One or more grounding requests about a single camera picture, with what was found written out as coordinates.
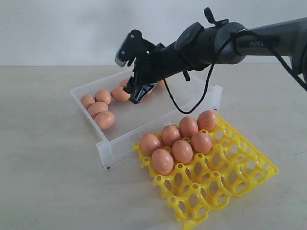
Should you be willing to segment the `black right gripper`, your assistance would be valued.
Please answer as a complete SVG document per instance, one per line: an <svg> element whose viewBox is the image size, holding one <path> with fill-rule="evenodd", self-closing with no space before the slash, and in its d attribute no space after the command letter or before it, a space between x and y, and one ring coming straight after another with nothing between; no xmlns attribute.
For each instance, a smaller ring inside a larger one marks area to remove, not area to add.
<svg viewBox="0 0 307 230"><path fill-rule="evenodd" d="M139 104L153 84L182 71L199 70L199 60L190 46L179 47L177 43L164 46L157 44L146 57L135 58L133 76L123 86L129 101Z"/></svg>

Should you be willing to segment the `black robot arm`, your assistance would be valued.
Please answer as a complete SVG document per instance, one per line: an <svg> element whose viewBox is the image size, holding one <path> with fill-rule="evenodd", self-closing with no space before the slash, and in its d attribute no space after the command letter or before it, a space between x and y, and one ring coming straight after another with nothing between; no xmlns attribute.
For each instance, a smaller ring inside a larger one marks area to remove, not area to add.
<svg viewBox="0 0 307 230"><path fill-rule="evenodd" d="M204 28L196 22L168 46L154 45L139 30L132 30L119 48L115 61L133 66L125 91L134 104L158 82L182 72L201 71L210 64L237 64L246 56L289 57L296 75L307 73L306 18L247 29L242 24L221 20Z"/></svg>

